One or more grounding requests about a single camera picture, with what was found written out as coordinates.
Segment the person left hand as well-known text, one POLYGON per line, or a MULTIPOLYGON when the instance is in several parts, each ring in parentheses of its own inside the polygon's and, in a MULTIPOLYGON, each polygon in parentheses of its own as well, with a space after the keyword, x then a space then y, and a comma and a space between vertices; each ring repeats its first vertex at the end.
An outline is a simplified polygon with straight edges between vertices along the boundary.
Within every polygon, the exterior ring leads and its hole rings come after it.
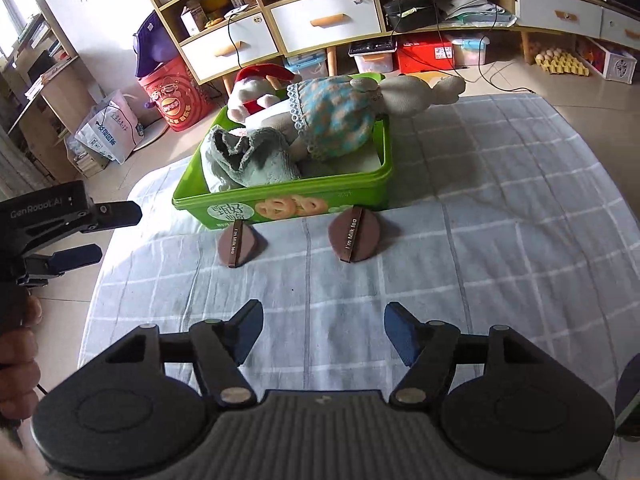
POLYGON ((42 307, 35 296, 28 296, 25 321, 20 328, 1 336, 1 414, 9 420, 32 416, 38 403, 36 388, 40 368, 36 362, 37 341, 32 328, 42 319, 42 307))

